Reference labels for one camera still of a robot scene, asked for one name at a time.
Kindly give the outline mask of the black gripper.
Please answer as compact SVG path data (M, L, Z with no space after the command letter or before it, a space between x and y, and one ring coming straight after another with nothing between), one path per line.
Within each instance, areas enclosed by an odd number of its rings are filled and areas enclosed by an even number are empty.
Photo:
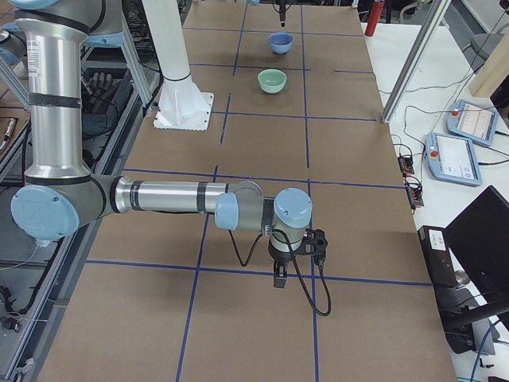
M272 243L268 245L269 254L274 260L274 288L284 288L287 280L288 263L292 255L288 251L280 251Z

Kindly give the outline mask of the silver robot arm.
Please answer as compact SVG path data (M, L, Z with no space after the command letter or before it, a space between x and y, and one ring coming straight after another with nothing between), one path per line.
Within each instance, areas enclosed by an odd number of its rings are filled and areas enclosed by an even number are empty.
M122 44L122 4L16 1L14 7L26 37L33 136L32 165L10 204L19 228L39 240L59 240L114 213L207 214L218 228L268 237L276 287L284 287L287 266L299 255L317 255L324 238L309 228L313 205L299 189L266 197L251 181L132 181L88 170L80 51L86 44Z

